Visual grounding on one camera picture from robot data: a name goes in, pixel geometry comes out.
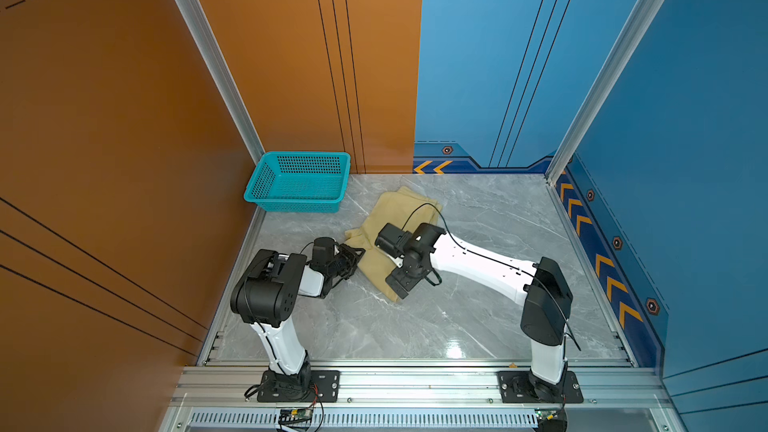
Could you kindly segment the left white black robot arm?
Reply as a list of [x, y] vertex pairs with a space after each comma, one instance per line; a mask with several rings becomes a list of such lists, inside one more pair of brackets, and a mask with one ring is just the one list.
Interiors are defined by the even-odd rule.
[[259, 384], [244, 393], [258, 402], [334, 402], [337, 371], [314, 372], [292, 314], [300, 297], [324, 299], [357, 271], [363, 248], [320, 237], [309, 255], [260, 249], [238, 279], [230, 310], [258, 335], [269, 365]]

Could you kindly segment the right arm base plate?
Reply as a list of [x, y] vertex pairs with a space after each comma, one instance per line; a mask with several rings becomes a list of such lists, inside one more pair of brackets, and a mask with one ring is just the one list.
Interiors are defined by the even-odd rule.
[[536, 377], [532, 372], [509, 369], [497, 373], [504, 403], [581, 404], [584, 397], [576, 374], [566, 370], [557, 384]]

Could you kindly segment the khaki long pants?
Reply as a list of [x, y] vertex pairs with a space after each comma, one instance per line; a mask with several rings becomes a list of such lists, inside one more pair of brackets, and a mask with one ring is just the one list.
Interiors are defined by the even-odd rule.
[[386, 282], [396, 265], [387, 253], [392, 246], [385, 244], [381, 249], [377, 244], [380, 233], [384, 231], [386, 239], [397, 243], [404, 231], [412, 233], [422, 223], [436, 225], [442, 208], [437, 200], [403, 186], [395, 192], [383, 193], [362, 225], [345, 233], [346, 245], [365, 250], [358, 268], [390, 301], [400, 300]]

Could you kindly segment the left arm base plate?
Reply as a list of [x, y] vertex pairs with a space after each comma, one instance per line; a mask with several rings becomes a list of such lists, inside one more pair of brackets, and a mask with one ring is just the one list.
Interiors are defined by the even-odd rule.
[[338, 370], [300, 371], [294, 375], [267, 370], [262, 375], [255, 398], [262, 403], [312, 402], [323, 404], [338, 400], [341, 372]]

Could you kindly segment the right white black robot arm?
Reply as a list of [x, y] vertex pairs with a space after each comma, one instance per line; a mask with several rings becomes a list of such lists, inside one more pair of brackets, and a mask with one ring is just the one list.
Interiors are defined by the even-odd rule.
[[512, 402], [567, 401], [566, 336], [573, 293], [559, 264], [547, 257], [537, 262], [475, 249], [449, 230], [429, 223], [407, 232], [388, 223], [375, 246], [395, 268], [385, 282], [401, 299], [425, 280], [433, 286], [442, 275], [455, 274], [488, 287], [523, 307], [520, 328], [530, 339], [531, 363], [524, 374], [502, 379], [502, 397]]

